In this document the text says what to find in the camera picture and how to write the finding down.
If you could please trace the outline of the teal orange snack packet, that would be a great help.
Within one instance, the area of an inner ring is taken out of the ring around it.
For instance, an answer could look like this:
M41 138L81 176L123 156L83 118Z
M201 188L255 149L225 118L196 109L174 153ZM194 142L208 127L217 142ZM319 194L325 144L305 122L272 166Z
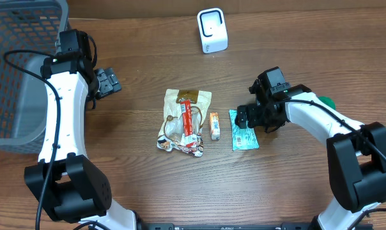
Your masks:
M237 110L229 110L231 122L232 150L253 150L258 149L259 144L253 128L239 128L235 124Z

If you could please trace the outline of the small orange snack packet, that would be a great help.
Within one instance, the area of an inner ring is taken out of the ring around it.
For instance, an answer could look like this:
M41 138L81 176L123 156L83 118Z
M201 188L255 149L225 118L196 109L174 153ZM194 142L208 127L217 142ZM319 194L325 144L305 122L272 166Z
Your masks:
M213 141L220 139L220 121L217 112L210 113L210 135Z

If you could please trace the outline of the white green round container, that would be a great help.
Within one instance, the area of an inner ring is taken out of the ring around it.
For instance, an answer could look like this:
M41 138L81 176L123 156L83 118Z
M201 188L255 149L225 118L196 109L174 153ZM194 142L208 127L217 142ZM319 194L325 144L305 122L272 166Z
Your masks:
M330 108L332 108L333 110L336 110L336 105L334 103L334 101L327 97L327 96L319 96L318 99L323 102L325 105L329 106Z

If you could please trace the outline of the beige pet treat bag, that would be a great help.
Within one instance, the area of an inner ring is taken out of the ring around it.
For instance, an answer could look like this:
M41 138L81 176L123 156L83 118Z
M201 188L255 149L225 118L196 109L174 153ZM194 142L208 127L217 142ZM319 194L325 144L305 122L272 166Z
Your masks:
M164 97L164 122L157 137L157 147L171 152L182 151L194 157L201 157L204 151L202 138L206 113L210 106L212 93L196 89L167 89ZM180 102L189 100L191 105L193 140L192 147L184 143L183 118Z

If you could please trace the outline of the red stick snack packet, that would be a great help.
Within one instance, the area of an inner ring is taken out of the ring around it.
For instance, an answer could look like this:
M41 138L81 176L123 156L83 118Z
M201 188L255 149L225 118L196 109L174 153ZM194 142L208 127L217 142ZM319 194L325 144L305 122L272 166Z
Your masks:
M192 129L192 115L191 105L189 100L180 102L181 115L183 118L183 130L184 130L184 143L186 147L192 147L195 140L193 140L193 129Z

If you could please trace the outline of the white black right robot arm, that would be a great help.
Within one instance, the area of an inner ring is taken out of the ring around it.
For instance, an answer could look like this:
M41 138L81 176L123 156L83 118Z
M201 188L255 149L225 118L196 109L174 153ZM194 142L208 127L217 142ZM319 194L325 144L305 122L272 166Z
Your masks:
M237 108L236 126L274 132L285 123L307 130L327 149L334 195L307 229L356 229L371 213L386 212L386 127L365 125L322 102L308 87L252 86L255 103Z

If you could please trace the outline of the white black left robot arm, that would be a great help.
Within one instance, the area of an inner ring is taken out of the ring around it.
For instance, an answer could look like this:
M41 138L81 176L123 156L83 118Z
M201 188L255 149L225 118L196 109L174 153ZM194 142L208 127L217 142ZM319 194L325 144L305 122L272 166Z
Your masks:
M86 153L86 101L98 88L91 60L75 53L47 57L41 75L47 90L45 137L37 164L24 170L37 212L81 227L138 229L137 215L113 199L107 176Z

